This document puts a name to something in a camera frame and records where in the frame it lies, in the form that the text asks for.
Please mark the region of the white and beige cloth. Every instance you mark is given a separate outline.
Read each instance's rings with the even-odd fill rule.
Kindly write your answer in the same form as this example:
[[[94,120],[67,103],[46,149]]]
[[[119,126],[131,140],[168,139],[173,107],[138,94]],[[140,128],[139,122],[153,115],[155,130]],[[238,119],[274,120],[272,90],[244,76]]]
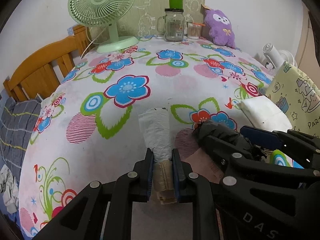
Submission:
[[[157,199],[162,205],[176,203],[168,109],[150,108],[138,115],[138,122],[145,145],[153,152],[153,188]]]

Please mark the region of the pink paper packet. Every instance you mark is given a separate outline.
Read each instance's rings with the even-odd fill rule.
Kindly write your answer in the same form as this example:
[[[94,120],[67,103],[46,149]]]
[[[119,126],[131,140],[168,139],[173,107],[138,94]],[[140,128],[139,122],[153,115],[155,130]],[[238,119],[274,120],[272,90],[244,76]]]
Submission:
[[[201,148],[196,150],[193,154],[181,154],[181,159],[191,165],[193,172],[207,178],[211,183],[218,184],[224,176],[221,169]]]

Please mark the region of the floral tablecloth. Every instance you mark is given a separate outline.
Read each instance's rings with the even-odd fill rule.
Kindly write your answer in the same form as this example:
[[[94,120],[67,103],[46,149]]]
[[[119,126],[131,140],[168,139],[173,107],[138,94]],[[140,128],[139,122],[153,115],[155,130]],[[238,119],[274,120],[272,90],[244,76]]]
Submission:
[[[204,38],[147,36],[114,53],[88,52],[41,106],[21,173],[23,233],[35,236],[87,184],[114,181],[144,158],[141,113],[167,109],[174,146],[194,152],[198,123],[248,125],[239,103],[263,94],[271,81],[247,53]]]

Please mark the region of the white folded towel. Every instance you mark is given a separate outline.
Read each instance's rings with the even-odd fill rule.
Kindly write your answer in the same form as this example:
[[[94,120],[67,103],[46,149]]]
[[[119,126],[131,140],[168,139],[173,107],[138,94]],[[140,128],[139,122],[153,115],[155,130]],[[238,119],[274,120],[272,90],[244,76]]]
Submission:
[[[269,132],[292,129],[288,117],[264,95],[242,100],[240,109],[255,128]]]

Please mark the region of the yellow cartoon fabric bin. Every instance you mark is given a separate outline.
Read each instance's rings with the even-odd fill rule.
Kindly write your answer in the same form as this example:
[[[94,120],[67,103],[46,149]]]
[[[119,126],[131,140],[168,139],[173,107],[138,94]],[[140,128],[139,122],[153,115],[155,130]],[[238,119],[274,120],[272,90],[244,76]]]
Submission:
[[[283,111],[294,131],[319,137],[319,89],[303,71],[284,62],[265,95]]]

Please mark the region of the white crumpled cloth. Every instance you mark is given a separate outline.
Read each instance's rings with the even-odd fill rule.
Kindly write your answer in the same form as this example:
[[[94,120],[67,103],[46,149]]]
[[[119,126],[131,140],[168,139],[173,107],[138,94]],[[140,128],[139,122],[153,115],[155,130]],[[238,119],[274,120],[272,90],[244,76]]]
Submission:
[[[18,192],[17,180],[4,164],[1,168],[1,194],[3,203],[10,214],[18,211]]]

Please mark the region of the white floor fan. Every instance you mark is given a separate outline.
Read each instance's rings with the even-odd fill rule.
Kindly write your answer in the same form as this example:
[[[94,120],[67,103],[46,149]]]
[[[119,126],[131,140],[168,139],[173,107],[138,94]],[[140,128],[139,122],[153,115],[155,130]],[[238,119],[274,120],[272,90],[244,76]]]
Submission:
[[[294,56],[288,50],[278,50],[273,44],[267,43],[262,48],[265,57],[265,67],[268,70],[280,68],[284,62],[296,66]]]

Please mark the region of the beige door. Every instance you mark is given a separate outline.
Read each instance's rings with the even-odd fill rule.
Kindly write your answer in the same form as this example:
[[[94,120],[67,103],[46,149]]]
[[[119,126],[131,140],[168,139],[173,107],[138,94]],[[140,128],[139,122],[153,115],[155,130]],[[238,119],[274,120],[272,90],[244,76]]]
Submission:
[[[309,17],[309,10],[303,5],[303,23],[300,41],[295,56],[297,67],[309,77],[319,74],[319,65],[316,59],[313,31]]]

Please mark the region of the grey plaid pillow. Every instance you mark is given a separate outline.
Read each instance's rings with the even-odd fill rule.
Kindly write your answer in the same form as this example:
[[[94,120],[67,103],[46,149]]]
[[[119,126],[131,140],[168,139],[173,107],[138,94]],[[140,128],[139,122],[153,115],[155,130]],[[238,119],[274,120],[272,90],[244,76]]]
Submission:
[[[29,140],[41,109],[41,100],[16,102],[9,97],[1,116],[1,158],[20,181]]]

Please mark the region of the wooden bed headboard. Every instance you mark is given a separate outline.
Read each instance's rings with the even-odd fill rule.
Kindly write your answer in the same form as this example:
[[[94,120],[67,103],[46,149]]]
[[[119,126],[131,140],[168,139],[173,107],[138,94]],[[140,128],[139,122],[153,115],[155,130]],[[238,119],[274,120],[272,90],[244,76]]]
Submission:
[[[34,99],[37,95],[49,97],[60,85],[52,62],[56,61],[63,77],[75,67],[72,52],[82,54],[89,44],[88,28],[73,27],[73,35],[48,44],[27,57],[11,78],[3,82],[8,96],[18,102]]]

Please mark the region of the cotton swab jar orange lid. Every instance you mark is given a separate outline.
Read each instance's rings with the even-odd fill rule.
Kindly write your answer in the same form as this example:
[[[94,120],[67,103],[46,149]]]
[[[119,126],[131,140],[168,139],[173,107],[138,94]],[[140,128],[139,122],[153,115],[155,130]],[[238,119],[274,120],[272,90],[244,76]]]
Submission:
[[[201,35],[202,23],[187,22],[187,38],[198,39]]]

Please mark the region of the glass mason jar mug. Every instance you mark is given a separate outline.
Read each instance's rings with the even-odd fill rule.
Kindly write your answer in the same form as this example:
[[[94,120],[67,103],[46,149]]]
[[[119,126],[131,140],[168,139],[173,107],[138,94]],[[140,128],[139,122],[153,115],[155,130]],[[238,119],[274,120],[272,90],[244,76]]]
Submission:
[[[164,16],[157,19],[157,31],[166,41],[180,42],[184,37],[183,9],[164,9]]]

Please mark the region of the purple plush bunny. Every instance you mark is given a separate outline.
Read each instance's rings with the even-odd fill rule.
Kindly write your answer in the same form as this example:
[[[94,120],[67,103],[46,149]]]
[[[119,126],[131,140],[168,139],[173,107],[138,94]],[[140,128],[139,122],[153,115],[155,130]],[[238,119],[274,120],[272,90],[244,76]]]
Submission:
[[[214,44],[235,48],[235,34],[232,24],[221,10],[206,9],[204,22]]]

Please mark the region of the green cup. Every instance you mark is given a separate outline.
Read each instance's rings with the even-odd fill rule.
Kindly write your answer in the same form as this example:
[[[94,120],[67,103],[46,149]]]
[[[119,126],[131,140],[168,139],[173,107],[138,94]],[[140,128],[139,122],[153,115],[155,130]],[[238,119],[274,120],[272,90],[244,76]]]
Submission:
[[[183,0],[169,0],[169,8],[170,9],[177,9],[182,10],[183,9]]]

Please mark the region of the green desk fan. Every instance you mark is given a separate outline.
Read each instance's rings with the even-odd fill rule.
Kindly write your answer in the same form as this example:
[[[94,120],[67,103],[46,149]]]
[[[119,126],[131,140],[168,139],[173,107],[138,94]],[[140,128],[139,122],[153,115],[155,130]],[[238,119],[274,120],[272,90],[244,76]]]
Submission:
[[[111,53],[138,43],[134,36],[119,36],[117,21],[133,6],[135,0],[68,0],[68,11],[75,22],[85,27],[108,29],[109,39],[97,46],[97,53]]]

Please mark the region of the green patterned wall board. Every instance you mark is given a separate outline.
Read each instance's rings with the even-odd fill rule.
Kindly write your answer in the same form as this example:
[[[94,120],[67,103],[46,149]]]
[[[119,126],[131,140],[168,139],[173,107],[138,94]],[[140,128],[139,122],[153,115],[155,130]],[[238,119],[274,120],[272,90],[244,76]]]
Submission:
[[[183,0],[183,15],[187,22],[203,23],[205,0]],[[157,34],[157,19],[164,15],[169,0],[135,0],[129,12],[117,22],[119,36],[149,36]]]

